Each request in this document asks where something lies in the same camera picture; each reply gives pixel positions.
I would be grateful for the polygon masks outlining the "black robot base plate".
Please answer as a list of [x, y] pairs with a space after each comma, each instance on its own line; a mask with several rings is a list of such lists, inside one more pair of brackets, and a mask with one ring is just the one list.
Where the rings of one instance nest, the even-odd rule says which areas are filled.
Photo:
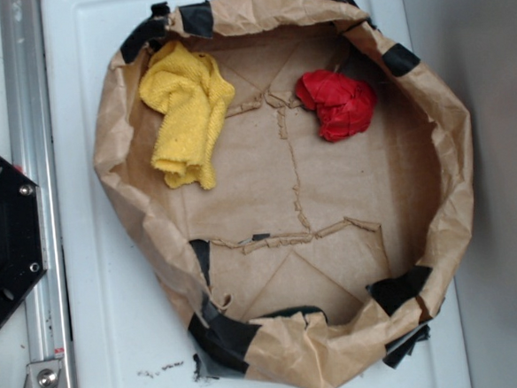
[[38, 190], [0, 156], [0, 329], [46, 272]]

